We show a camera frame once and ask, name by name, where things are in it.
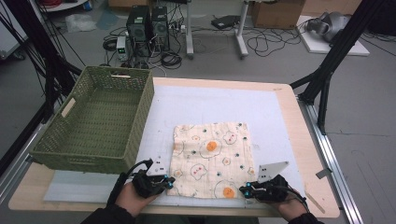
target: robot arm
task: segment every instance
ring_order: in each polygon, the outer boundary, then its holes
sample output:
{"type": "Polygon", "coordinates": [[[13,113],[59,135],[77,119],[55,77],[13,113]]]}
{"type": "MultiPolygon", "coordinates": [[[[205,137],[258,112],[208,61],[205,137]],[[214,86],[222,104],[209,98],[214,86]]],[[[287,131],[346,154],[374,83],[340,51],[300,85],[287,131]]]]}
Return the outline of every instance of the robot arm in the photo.
{"type": "Polygon", "coordinates": [[[117,200],[125,181],[129,177],[133,178],[132,183],[134,184],[134,189],[137,194],[143,198],[161,194],[165,189],[171,189],[175,179],[173,177],[168,177],[168,175],[164,173],[164,169],[159,167],[159,164],[161,164],[160,161],[155,161],[154,163],[152,159],[149,159],[147,161],[138,162],[127,174],[121,173],[108,197],[107,205],[111,205],[117,200]],[[137,173],[134,173],[134,169],[142,164],[146,165],[147,170],[141,169],[137,173]]]}
{"type": "Polygon", "coordinates": [[[288,162],[278,162],[261,165],[258,180],[247,182],[239,188],[246,199],[256,199],[260,203],[282,203],[287,200],[289,194],[294,195],[309,212],[305,198],[289,186],[288,181],[279,173],[288,166],[288,162]]]}

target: orange circle pattern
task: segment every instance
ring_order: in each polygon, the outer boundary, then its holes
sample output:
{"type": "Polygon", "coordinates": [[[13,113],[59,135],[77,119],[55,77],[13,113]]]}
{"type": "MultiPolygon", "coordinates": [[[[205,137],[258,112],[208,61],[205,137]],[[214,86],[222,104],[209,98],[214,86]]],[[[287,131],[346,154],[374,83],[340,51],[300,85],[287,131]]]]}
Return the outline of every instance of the orange circle pattern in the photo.
{"type": "Polygon", "coordinates": [[[235,196],[235,192],[231,188],[224,188],[223,195],[225,198],[233,198],[235,196]]]}
{"type": "Polygon", "coordinates": [[[217,146],[218,146],[218,144],[217,144],[216,142],[211,141],[211,142],[209,142],[209,143],[206,145],[206,149],[207,149],[208,151],[214,151],[214,150],[216,149],[217,146]]]}

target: human arm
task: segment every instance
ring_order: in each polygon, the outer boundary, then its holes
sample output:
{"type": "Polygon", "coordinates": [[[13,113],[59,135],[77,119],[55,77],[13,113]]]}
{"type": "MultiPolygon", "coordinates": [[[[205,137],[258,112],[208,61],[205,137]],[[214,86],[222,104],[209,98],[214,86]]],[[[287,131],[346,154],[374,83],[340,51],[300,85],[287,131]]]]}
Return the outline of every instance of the human arm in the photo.
{"type": "Polygon", "coordinates": [[[270,203],[289,224],[320,224],[317,218],[309,213],[305,206],[289,193],[285,202],[270,203]]]}
{"type": "Polygon", "coordinates": [[[147,199],[140,197],[134,185],[127,183],[122,187],[120,195],[114,204],[108,205],[106,208],[98,208],[90,214],[81,224],[131,224],[140,214],[146,205],[155,200],[158,195],[148,197],[147,199]]]}

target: cardboard box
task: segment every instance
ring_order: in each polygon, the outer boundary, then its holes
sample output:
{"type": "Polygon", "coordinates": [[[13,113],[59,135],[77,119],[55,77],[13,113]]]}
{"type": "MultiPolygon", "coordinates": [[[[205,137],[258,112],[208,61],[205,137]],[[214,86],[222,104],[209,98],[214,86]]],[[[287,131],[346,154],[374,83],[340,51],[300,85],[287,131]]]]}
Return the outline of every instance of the cardboard box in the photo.
{"type": "Polygon", "coordinates": [[[323,12],[353,15],[361,0],[306,0],[302,15],[320,16],[323,12]]]}
{"type": "Polygon", "coordinates": [[[305,0],[282,0],[274,4],[255,3],[251,18],[255,27],[294,29],[305,0]]]}
{"type": "Polygon", "coordinates": [[[108,6],[116,9],[130,10],[132,6],[151,7],[151,0],[108,0],[108,6]]]}

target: gray floor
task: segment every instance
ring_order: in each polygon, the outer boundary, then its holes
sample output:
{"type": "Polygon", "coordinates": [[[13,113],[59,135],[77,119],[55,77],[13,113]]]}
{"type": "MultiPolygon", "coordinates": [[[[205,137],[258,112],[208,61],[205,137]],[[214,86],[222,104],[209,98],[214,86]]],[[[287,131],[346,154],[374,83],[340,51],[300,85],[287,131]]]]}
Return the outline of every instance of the gray floor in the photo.
{"type": "MultiPolygon", "coordinates": [[[[101,8],[87,12],[99,21],[101,8]]],[[[59,13],[86,13],[79,8],[59,13]]],[[[118,19],[109,30],[94,30],[65,34],[65,38],[87,65],[104,62],[103,37],[125,24],[118,19]]],[[[194,24],[208,25],[208,20],[196,19],[194,24]]],[[[246,39],[255,35],[246,35],[246,39]]],[[[371,40],[396,53],[396,44],[371,40]]],[[[308,53],[304,44],[287,45],[282,50],[262,58],[249,49],[245,60],[230,34],[194,34],[196,54],[191,61],[185,57],[177,70],[165,70],[167,77],[238,80],[251,82],[291,83],[315,71],[326,55],[308,53]]],[[[329,95],[326,130],[344,177],[360,210],[364,223],[394,223],[396,219],[395,126],[396,63],[395,57],[364,40],[369,57],[347,56],[336,70],[329,95]]],[[[68,61],[83,65],[64,45],[68,61]]],[[[153,69],[155,77],[164,77],[153,69]]],[[[300,93],[304,88],[295,90],[300,93]]],[[[0,63],[0,156],[9,149],[18,134],[44,102],[33,66],[29,60],[7,60],[0,63]]],[[[79,223],[88,213],[16,212],[1,204],[2,223],[79,223]]],[[[344,215],[324,219],[326,223],[346,223],[344,215]]],[[[260,218],[261,223],[285,223],[280,218],[260,218]]]]}

